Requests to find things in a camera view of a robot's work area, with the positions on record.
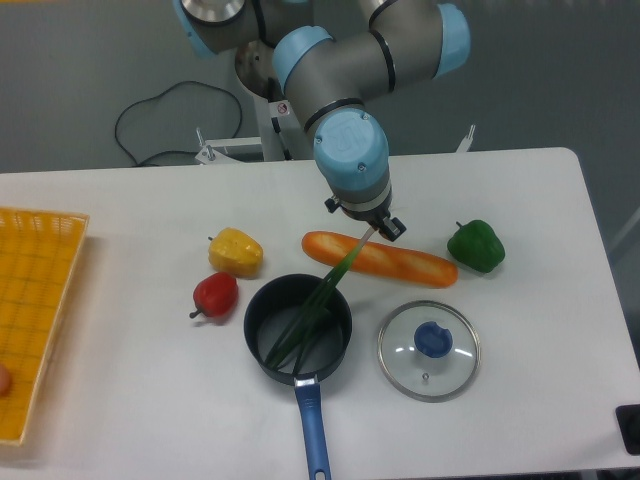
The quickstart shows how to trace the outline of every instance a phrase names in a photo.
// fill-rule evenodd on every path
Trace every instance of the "metal rim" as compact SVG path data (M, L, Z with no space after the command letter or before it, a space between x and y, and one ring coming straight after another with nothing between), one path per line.
M443 395L421 395L419 393L414 392L413 390L408 389L407 387L399 383L393 375L391 375L391 372L389 372L389 369L387 368L387 365L384 362L384 358L382 358L382 339L384 338L384 334L387 331L387 327L389 326L391 321L394 318L396 318L400 313L415 307L434 307L434 308L439 308L440 310L444 310L447 313L450 313L451 315L456 317L458 320L460 320L465 325L465 327L467 327L476 345L476 352L477 352L476 361L473 366L473 370L471 371L471 375L469 375L469 378L467 378L467 380L462 385L460 385L458 388L456 388L455 390L449 393L445 393ZM473 325L471 325L471 323L469 323L469 321L464 317L464 315L462 315L462 313L460 313L455 308L450 307L449 305L446 305L444 303L436 302L433 300L417 300L415 302L409 302L399 306L398 308L393 310L391 313L389 313L389 315L385 317L382 323L382 328L380 328L380 332L378 333L378 363L380 363L380 367L382 368L382 372L384 373L385 377L387 377L387 380L389 380L389 382L396 389L398 389L408 397L411 397L415 400L420 400L422 402L432 402L432 403L444 402L446 400L451 400L452 398L455 398L458 395L460 395L464 390L466 390L469 387L469 385L471 385L471 383L475 379L478 369L480 368L480 357L481 357L480 339L478 337L478 332L476 332L475 328L473 328Z
M200 0L181 0L186 12L204 23L224 24L244 8L245 0L218 1L212 5L202 5Z

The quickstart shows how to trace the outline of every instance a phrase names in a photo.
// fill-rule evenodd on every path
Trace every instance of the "light blue joint cap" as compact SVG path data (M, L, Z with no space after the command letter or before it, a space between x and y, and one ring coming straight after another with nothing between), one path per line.
M307 26L289 32L280 40L273 52L273 68L283 91L289 75L302 57L318 43L332 38L322 27Z
M471 33L462 12L450 3L438 8L442 16L442 52L436 77L464 65L471 51Z
M207 47L202 39L198 36L196 31L193 29L193 26L189 22L187 18L187 14L182 10L182 3L180 0L173 0L173 9L178 16L178 20L180 20L180 25L184 28L185 33L187 34L187 38L189 39L189 43L191 43L191 47L196 52L196 55L199 58L211 58L215 57L216 54L212 52L209 47Z
M355 108L338 110L322 121L313 153L329 185L346 191L371 187L389 168L389 143L382 127Z

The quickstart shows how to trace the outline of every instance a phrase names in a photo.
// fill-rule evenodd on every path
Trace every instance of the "green stalk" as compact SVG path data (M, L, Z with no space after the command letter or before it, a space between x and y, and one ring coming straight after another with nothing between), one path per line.
M342 277L349 271L353 261L374 232L375 229L373 227L369 228L362 239L360 239L360 242L358 242L358 245L345 255L340 263L331 269L305 300L298 313L285 327L273 347L271 347L271 350L269 350L265 359L265 364L269 368L279 367L296 347L301 347L298 352L294 370L299 368L302 355L304 354L304 350L306 350L306 345L309 344L311 334L318 331L317 326L320 319L325 317L322 315L323 309L333 295L338 282L342 280Z

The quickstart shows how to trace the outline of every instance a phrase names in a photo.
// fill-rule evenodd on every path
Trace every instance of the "glass lid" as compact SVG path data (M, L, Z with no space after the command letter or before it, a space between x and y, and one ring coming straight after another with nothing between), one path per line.
M407 303L382 325L378 360L389 381L405 395L442 402L460 394L478 371L478 334L448 305Z

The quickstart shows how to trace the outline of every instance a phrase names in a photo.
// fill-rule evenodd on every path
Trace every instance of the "black cable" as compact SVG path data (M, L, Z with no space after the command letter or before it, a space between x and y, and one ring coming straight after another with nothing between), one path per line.
M133 155L133 153L131 153L123 144L122 142L120 142L120 139L118 138L118 126L120 125L120 120L122 120L122 117L125 116L125 114L131 110L133 107L136 107L142 103L147 103L147 102L152 102L155 100L159 100L162 97L164 97L167 93L175 90L176 88L179 88L183 85L196 85L198 87L205 87L205 88L209 88L211 90L215 90L217 92L220 93L224 93L225 95L227 95L229 98L231 98L235 103L236 106L238 107L238 125L236 126L235 131L233 132L233 135L231 136L231 138L236 138L236 136L238 135L238 132L240 131L240 128L242 127L242 120L243 120L243 115L242 115L242 105L240 104L240 100L238 100L238 97L236 97L233 93L231 93L229 90L225 90L224 88L220 88L220 87L216 87L214 85L209 85L206 83L202 83L202 82L197 82L195 80L185 80L183 82L178 82L175 85L172 85L171 87L167 88L164 92L156 95L155 97L151 97L151 98L145 98L144 100L139 100L135 103L132 103L131 105L129 105L127 108L125 108L122 113L120 113L120 115L118 116L118 119L116 120L116 125L114 128L114 138L116 140L116 143L118 144L118 146L124 151L124 153L127 154L127 156L131 159L131 161L133 162L133 166L134 167L158 167L158 164L155 163L150 163L152 160L155 160L158 157L162 157L164 155L191 155L191 156L195 156L198 154L198 151L195 152L190 152L190 151L186 151L186 150L165 150L162 152L158 152L155 153L153 155L151 155L150 157L145 158L142 161L138 161L136 159L136 157Z

